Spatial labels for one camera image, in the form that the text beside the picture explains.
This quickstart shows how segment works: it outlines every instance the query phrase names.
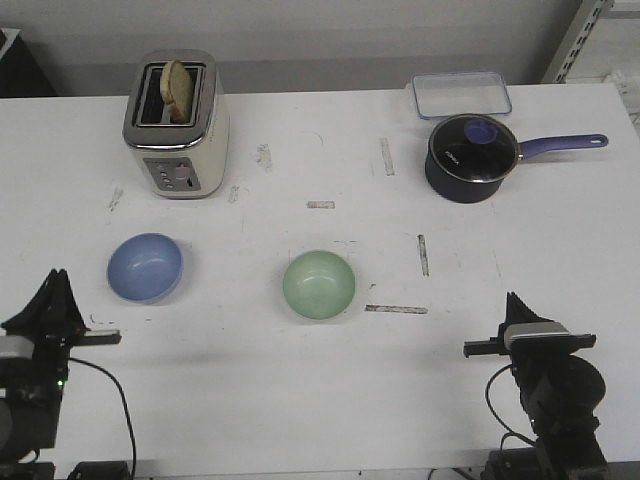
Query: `green bowl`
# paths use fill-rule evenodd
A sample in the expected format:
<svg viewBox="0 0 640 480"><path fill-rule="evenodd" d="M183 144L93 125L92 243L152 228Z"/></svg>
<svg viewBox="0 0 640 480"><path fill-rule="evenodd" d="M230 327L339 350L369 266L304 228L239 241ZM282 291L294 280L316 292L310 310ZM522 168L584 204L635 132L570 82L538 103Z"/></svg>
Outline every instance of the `green bowl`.
<svg viewBox="0 0 640 480"><path fill-rule="evenodd" d="M325 320L344 311L356 291L356 277L342 257L314 250L297 257L284 273L284 298L296 313Z"/></svg>

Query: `toaster control button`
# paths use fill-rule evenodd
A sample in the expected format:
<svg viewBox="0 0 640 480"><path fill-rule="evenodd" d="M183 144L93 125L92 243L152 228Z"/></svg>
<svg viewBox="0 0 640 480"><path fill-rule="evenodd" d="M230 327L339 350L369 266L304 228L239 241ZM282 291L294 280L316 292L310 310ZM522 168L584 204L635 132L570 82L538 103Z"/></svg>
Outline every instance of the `toaster control button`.
<svg viewBox="0 0 640 480"><path fill-rule="evenodd" d="M189 176L191 176L191 169L186 165L178 165L174 169L173 174L176 180L186 180L187 178L189 178Z"/></svg>

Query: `white table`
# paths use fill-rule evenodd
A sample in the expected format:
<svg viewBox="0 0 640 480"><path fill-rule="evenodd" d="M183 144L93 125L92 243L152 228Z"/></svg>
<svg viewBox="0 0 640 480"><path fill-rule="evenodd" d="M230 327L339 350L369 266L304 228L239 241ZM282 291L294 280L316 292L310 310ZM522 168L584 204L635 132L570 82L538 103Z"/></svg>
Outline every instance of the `white table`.
<svg viewBox="0 0 640 480"><path fill-rule="evenodd" d="M515 291L598 336L580 352L607 383L597 437L609 461L637 460L638 138L612 86L510 94L503 121L520 140L599 132L610 145L545 154L491 199L460 205L425 180L433 124L415 117L406 91L228 95L223 186L176 201L150 192L124 145L125 97L3 100L0 318L56 267L90 328L121 329L118 346L72 353L122 382L140 475L419 468L482 464L497 448L483 389L507 359L465 359L462 346L496 334ZM265 145L270 168L257 162ZM149 231L179 241L186 270L164 301L140 306L111 292L105 268L122 241ZM351 306L323 324L281 295L289 260L311 249L344 256L358 280ZM530 433L509 375L493 398ZM81 460L128 458L113 385L71 365L57 446L42 459L62 476Z"/></svg>

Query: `blue bowl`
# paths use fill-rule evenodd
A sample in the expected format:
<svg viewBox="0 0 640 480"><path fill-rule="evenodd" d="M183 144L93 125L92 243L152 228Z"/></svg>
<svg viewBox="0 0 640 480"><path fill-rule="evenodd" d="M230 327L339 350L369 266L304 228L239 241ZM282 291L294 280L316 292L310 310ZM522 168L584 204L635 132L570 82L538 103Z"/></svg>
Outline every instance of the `blue bowl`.
<svg viewBox="0 0 640 480"><path fill-rule="evenodd" d="M159 233L143 233L113 252L107 279L113 291L125 300L154 303L178 285L182 268L182 254L176 242Z"/></svg>

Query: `bowl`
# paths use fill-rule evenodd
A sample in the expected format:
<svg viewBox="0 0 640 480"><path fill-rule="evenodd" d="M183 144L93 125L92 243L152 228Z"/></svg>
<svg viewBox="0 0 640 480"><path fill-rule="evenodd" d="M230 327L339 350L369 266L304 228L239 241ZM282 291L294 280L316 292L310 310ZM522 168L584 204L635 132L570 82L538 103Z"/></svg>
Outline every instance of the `bowl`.
<svg viewBox="0 0 640 480"><path fill-rule="evenodd" d="M282 289L293 311L313 320L325 320L349 306L356 279L342 257L314 250L291 262L284 274Z"/></svg>
<svg viewBox="0 0 640 480"><path fill-rule="evenodd" d="M154 303L178 285L182 268L182 254L176 242L160 233L143 233L113 252L107 279L121 298Z"/></svg>

